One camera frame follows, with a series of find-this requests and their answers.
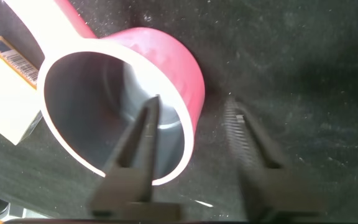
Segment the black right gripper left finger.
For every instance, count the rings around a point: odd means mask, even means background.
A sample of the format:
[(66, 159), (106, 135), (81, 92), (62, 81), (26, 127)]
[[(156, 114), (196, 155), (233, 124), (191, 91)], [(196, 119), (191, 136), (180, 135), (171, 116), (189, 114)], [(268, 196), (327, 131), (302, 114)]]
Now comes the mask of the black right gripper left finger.
[(160, 97), (148, 99), (109, 158), (105, 178), (89, 200), (94, 217), (115, 217), (132, 203), (152, 196), (158, 141)]

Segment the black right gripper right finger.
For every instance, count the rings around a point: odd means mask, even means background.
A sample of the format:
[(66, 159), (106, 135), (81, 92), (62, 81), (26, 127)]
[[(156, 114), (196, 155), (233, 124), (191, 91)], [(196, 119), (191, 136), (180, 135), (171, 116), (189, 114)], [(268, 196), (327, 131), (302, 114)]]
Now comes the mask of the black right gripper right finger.
[(322, 198), (245, 104), (227, 98), (224, 126), (250, 222), (302, 222), (323, 211)]

